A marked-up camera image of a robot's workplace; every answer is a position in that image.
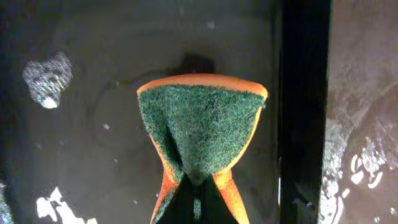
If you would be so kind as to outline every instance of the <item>wet surface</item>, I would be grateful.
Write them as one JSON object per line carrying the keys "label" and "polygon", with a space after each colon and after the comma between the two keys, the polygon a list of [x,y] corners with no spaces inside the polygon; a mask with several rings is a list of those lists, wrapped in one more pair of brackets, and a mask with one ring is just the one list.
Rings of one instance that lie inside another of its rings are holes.
{"label": "wet surface", "polygon": [[[193,1],[155,3],[87,10],[43,4],[27,6],[25,19],[11,21],[11,72],[4,78],[12,93],[6,110],[11,128],[4,134],[2,166],[16,223],[53,223],[50,216],[39,218],[36,202],[56,187],[85,222],[148,223],[163,170],[143,127],[136,90],[165,77],[187,52],[212,59],[215,73],[268,89],[267,108],[233,175],[250,221],[277,222],[277,79],[269,4],[218,1],[209,9]],[[47,109],[32,99],[22,74],[28,62],[48,61],[57,52],[70,61],[73,78],[59,105]]]}
{"label": "wet surface", "polygon": [[335,1],[320,223],[397,223],[396,1]]}

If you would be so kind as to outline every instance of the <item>water droplet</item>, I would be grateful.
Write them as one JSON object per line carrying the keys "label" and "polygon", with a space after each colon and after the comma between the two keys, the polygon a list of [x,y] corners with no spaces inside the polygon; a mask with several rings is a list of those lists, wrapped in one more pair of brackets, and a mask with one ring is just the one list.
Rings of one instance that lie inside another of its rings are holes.
{"label": "water droplet", "polygon": [[102,128],[105,129],[105,130],[109,130],[110,127],[109,127],[108,124],[105,123],[105,124],[102,125]]}
{"label": "water droplet", "polygon": [[61,145],[62,147],[68,146],[68,140],[60,141],[60,145]]}
{"label": "water droplet", "polygon": [[207,22],[207,28],[215,29],[216,28],[216,23],[214,21],[208,21]]}

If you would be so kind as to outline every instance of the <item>sponge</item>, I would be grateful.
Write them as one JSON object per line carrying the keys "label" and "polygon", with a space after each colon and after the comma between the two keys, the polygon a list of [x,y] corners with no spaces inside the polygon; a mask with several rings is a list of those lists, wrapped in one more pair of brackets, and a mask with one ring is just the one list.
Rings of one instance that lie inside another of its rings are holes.
{"label": "sponge", "polygon": [[266,89],[223,75],[187,74],[154,80],[137,94],[164,167],[151,223],[160,219],[184,174],[196,186],[212,175],[233,217],[249,223],[231,168],[254,134]]}

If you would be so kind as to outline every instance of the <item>dark surface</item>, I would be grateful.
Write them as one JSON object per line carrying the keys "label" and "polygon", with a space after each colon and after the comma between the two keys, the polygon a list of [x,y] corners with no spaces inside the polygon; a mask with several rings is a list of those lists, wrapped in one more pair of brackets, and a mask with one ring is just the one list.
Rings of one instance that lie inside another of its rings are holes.
{"label": "dark surface", "polygon": [[[4,6],[1,170],[16,223],[52,223],[37,217],[35,202],[56,186],[76,217],[148,223],[163,170],[136,89],[164,74],[135,78],[175,68],[187,52],[213,60],[216,73],[268,89],[267,108],[233,175],[250,221],[277,222],[278,7],[268,1],[90,3]],[[70,59],[73,78],[60,106],[47,110],[30,97],[22,70],[58,51]],[[115,80],[129,85],[110,88]]]}
{"label": "dark surface", "polygon": [[280,223],[316,223],[325,140],[330,1],[284,1]]}

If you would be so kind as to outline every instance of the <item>sponge edge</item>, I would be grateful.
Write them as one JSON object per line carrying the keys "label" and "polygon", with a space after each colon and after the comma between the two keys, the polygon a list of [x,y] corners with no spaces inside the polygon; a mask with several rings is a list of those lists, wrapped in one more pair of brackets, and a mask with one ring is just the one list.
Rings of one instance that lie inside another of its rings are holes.
{"label": "sponge edge", "polygon": [[267,90],[258,83],[242,80],[240,78],[229,77],[226,75],[215,74],[185,74],[176,75],[160,80],[153,80],[137,90],[137,94],[155,88],[161,85],[203,85],[203,86],[219,86],[227,90],[246,91],[263,96],[265,99],[268,97]]}

